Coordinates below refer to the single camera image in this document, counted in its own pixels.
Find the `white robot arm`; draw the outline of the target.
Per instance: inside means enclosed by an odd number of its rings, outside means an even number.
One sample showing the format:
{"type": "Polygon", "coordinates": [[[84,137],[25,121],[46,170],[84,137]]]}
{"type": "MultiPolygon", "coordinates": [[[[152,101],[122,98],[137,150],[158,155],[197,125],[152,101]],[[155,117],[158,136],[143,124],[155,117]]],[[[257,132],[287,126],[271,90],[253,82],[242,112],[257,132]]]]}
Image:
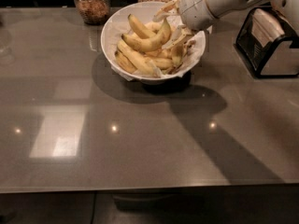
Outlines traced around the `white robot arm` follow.
{"type": "Polygon", "coordinates": [[[191,31],[203,31],[226,14],[252,7],[262,2],[270,2],[299,33],[299,0],[171,0],[163,5],[153,16],[154,21],[161,21],[174,14],[179,15],[182,23],[191,31]]]}

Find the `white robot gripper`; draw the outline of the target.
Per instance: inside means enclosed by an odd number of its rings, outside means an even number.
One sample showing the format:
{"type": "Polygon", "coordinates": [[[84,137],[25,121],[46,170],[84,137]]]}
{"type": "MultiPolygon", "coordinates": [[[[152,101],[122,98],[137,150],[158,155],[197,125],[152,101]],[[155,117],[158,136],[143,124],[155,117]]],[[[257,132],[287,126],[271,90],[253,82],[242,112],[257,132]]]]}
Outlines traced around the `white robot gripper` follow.
{"type": "Polygon", "coordinates": [[[207,0],[171,0],[154,14],[152,20],[158,22],[169,16],[178,15],[185,25],[176,28],[163,45],[163,49],[183,44],[195,35],[195,31],[209,28],[217,19],[211,12],[207,0]]]}

